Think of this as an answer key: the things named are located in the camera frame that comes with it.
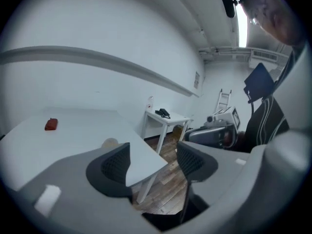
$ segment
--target black shirt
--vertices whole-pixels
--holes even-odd
[[[275,82],[274,91],[293,68],[300,54],[301,50],[293,49],[278,81]],[[287,130],[289,130],[287,120],[274,99],[273,94],[271,94],[262,101],[259,108],[250,118],[246,128],[244,142],[239,147],[238,151],[250,153],[253,147],[267,144],[276,135],[284,133]]]

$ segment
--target brown leather pouch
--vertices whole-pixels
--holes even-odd
[[[52,118],[50,118],[50,119],[48,120],[48,122],[45,124],[44,129],[45,129],[46,131],[51,131],[51,130],[55,130],[55,129],[57,128],[57,126],[58,126],[58,119],[52,119]]]

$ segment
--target ceiling light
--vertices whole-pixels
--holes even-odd
[[[236,6],[238,30],[239,30],[239,47],[246,48],[247,45],[247,33],[248,33],[248,20],[247,16],[239,4]]]

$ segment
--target ladder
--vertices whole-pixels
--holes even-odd
[[[232,94],[232,89],[229,94],[223,93],[221,89],[220,94],[219,94],[218,104],[216,105],[216,108],[215,108],[215,113],[219,110],[220,105],[225,105],[225,108],[229,107],[231,94]],[[222,97],[228,97],[228,102],[227,103],[220,102]]]

